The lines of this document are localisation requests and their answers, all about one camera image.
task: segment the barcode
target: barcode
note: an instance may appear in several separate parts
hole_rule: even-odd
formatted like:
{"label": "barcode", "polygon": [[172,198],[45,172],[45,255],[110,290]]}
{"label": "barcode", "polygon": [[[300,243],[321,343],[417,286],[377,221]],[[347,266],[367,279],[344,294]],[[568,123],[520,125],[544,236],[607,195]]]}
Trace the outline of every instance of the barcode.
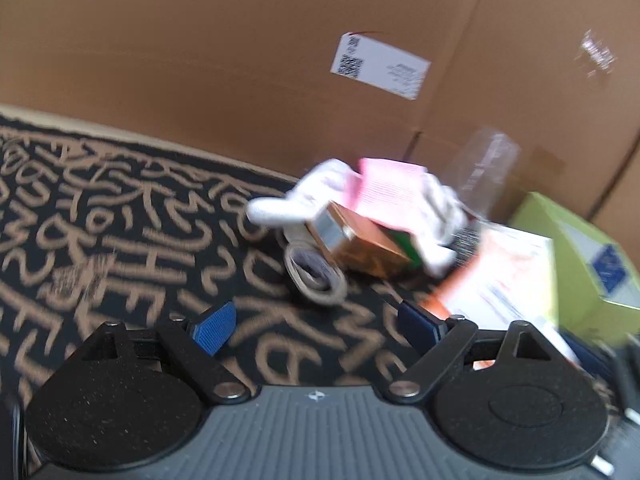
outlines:
{"label": "barcode", "polygon": [[340,225],[326,209],[318,215],[313,225],[322,243],[329,251],[333,251],[345,239]]}
{"label": "barcode", "polygon": [[338,74],[357,79],[360,77],[360,69],[362,68],[363,62],[364,60],[359,57],[351,57],[346,54],[342,54],[342,57],[340,58],[340,66],[338,67]]}

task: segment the copper colored box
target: copper colored box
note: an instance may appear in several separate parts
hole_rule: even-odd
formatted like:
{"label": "copper colored box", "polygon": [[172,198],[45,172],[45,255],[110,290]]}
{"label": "copper colored box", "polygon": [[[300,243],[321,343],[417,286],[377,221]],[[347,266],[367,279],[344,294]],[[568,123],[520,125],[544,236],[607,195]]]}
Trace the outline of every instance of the copper colored box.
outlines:
{"label": "copper colored box", "polygon": [[409,258],[368,218],[329,202],[308,228],[324,257],[342,269],[387,279],[409,266]]}

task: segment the blue rubber tip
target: blue rubber tip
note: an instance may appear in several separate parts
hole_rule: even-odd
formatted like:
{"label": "blue rubber tip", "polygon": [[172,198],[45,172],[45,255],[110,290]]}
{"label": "blue rubber tip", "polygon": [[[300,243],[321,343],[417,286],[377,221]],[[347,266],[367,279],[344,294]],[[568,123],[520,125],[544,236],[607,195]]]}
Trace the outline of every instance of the blue rubber tip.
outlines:
{"label": "blue rubber tip", "polygon": [[191,338],[207,354],[214,355],[236,329],[236,306],[232,301],[213,311],[207,319],[198,323]]}

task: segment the beige edge strip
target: beige edge strip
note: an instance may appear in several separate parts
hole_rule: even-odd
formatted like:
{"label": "beige edge strip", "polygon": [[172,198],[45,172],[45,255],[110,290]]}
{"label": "beige edge strip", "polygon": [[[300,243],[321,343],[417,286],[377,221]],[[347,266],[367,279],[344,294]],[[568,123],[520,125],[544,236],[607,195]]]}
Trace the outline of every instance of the beige edge strip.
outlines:
{"label": "beige edge strip", "polygon": [[236,168],[243,168],[255,173],[263,174],[266,176],[272,176],[285,180],[287,182],[297,182],[298,180],[290,175],[279,173],[277,171],[267,170],[260,166],[254,166],[247,162],[241,162],[234,160],[226,156],[215,155],[213,153],[199,150],[197,148],[190,148],[177,142],[171,142],[170,140],[156,139],[155,137],[149,137],[142,134],[135,134],[126,130],[119,130],[117,128],[111,128],[110,126],[104,126],[103,124],[90,123],[89,121],[82,121],[80,119],[71,119],[55,114],[49,114],[46,112],[37,112],[35,110],[29,110],[28,108],[22,108],[13,105],[0,104],[0,114],[4,115],[7,119],[19,120],[24,123],[33,124],[34,126],[40,126],[42,128],[56,128],[66,132],[74,132],[78,134],[87,134],[91,137],[98,137],[100,139],[120,140],[122,142],[135,142],[138,144],[144,144],[152,148],[161,148],[163,150],[169,150],[172,152],[181,152],[186,155],[199,156],[200,158],[206,158],[207,160],[213,160]]}

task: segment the green box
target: green box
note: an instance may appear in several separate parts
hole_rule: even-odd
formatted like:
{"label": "green box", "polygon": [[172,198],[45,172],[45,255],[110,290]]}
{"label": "green box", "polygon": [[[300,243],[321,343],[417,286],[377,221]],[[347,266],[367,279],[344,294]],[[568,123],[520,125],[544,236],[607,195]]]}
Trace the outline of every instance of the green box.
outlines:
{"label": "green box", "polygon": [[[529,193],[509,225],[554,242],[561,327],[585,340],[622,343],[640,332],[640,280],[624,251],[592,224],[540,193]],[[626,278],[607,293],[592,261],[613,245]]]}

